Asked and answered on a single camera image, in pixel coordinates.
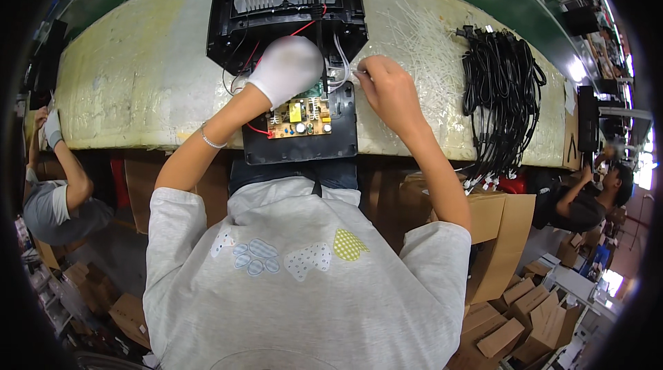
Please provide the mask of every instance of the glove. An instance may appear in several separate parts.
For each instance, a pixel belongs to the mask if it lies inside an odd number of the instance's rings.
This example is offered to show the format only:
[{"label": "glove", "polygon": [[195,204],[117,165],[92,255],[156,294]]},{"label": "glove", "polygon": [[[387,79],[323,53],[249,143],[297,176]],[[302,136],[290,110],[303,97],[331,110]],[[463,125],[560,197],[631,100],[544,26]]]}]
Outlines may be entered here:
[{"label": "glove", "polygon": [[288,36],[272,42],[249,76],[272,102],[271,110],[309,90],[322,76],[322,55],[305,37]]},{"label": "glove", "polygon": [[51,149],[55,149],[55,144],[62,141],[62,133],[60,132],[60,116],[58,110],[54,109],[48,115],[44,123],[44,136]]}]

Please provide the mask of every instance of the white wire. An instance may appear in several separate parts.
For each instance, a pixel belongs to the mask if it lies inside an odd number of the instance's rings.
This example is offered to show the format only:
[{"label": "white wire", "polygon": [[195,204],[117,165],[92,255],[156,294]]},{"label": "white wire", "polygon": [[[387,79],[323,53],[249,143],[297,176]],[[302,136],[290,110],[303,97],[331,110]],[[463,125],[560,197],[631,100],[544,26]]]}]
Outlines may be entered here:
[{"label": "white wire", "polygon": [[334,34],[334,44],[336,45],[336,50],[338,50],[338,53],[341,55],[341,60],[343,60],[343,68],[345,71],[345,76],[343,80],[341,81],[332,81],[330,82],[329,85],[329,92],[332,93],[334,92],[337,88],[345,84],[345,82],[350,78],[350,63],[348,62],[347,58],[345,57],[345,53],[343,52],[343,49],[341,49],[341,43],[338,40],[338,35]]}]

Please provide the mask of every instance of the jeans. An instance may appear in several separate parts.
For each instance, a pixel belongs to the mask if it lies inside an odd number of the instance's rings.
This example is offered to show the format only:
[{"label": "jeans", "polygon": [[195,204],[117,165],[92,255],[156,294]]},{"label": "jeans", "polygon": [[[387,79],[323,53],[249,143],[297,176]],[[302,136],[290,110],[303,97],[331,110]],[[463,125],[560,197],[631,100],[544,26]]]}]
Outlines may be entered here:
[{"label": "jeans", "polygon": [[302,163],[249,166],[242,159],[233,161],[228,192],[232,196],[242,186],[277,178],[304,176],[331,189],[358,189],[354,159],[330,159]]}]

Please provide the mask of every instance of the worker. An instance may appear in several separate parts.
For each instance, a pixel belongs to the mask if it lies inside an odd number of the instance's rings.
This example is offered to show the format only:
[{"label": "worker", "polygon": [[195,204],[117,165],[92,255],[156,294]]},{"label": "worker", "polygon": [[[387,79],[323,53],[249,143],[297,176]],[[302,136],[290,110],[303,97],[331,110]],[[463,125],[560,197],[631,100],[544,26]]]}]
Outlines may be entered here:
[{"label": "worker", "polygon": [[[599,155],[595,165],[609,157]],[[550,224],[559,229],[582,233],[601,224],[615,207],[622,207],[633,193],[633,171],[621,163],[615,163],[603,177],[603,190],[585,188],[593,180],[592,168],[583,167],[580,181],[571,188],[563,188],[561,198],[555,205]]]},{"label": "worker", "polygon": [[[53,148],[67,180],[40,182],[38,132],[44,127],[48,145]],[[65,245],[103,229],[113,218],[114,209],[92,197],[94,184],[79,160],[62,140],[58,110],[42,107],[35,113],[28,164],[25,171],[23,220],[32,235],[49,245]]]},{"label": "worker", "polygon": [[604,79],[613,80],[618,78],[620,75],[615,74],[615,67],[612,60],[615,59],[614,54],[611,54],[608,50],[608,47],[611,47],[611,51],[615,51],[614,45],[611,45],[612,31],[607,27],[602,27],[598,32],[593,32],[585,35],[587,42],[589,43],[589,48],[592,51],[592,56],[598,61],[597,65],[600,65],[602,70],[602,76]]},{"label": "worker", "polygon": [[468,201],[410,75],[381,55],[358,69],[369,104],[419,163],[440,221],[408,232],[399,257],[358,209],[359,191],[323,183],[319,196],[314,180],[292,175],[243,185],[207,229],[189,191],[220,147],[320,78],[315,44],[277,40],[156,180],[143,308],[163,368],[441,369],[458,348]]}]

